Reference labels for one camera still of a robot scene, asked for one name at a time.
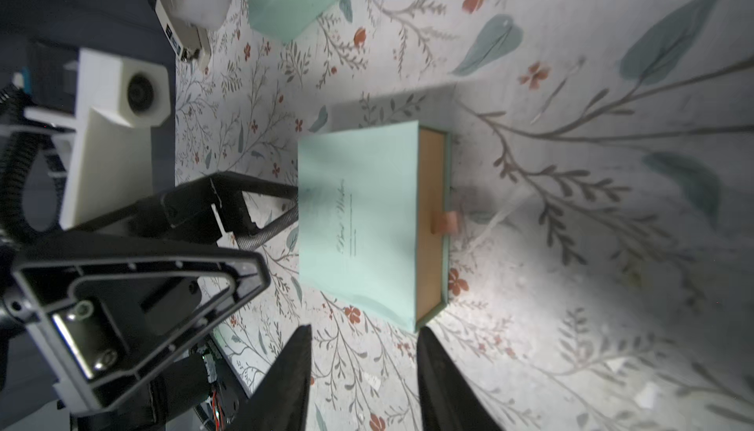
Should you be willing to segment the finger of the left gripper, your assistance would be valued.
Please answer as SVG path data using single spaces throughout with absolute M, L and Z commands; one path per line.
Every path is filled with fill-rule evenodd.
M 262 255 L 94 233 L 94 414 L 114 411 L 265 291 Z
M 288 211 L 258 226 L 243 195 L 286 199 Z M 255 251 L 298 221 L 298 188 L 234 172 L 219 172 L 183 183 L 76 226 L 78 231 L 136 238 L 216 244 L 235 236 L 239 249 Z

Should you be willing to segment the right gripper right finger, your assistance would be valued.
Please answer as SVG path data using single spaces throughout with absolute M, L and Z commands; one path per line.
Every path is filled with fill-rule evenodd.
M 429 327 L 420 329 L 416 351 L 423 430 L 503 430 Z

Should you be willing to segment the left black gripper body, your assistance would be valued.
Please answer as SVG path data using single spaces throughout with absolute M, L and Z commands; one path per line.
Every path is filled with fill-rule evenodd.
M 94 224 L 80 224 L 13 248 L 1 264 L 8 321 L 3 340 L 31 335 L 56 375 L 54 390 L 74 416 L 94 414 L 94 328 L 62 330 L 55 321 L 94 317 Z

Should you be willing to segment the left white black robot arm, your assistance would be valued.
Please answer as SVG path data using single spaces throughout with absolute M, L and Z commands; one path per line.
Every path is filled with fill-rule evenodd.
M 2 374 L 42 374 L 84 430 L 160 429 L 200 403 L 212 386 L 192 349 L 270 286 L 259 248 L 298 219 L 258 226 L 246 193 L 298 200 L 222 172 L 3 246 L 1 346 L 25 336 L 37 356 L 3 354 Z

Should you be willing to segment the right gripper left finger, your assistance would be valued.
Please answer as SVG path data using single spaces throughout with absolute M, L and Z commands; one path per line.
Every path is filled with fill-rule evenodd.
M 296 328 L 227 430 L 304 430 L 311 385 L 312 328 Z

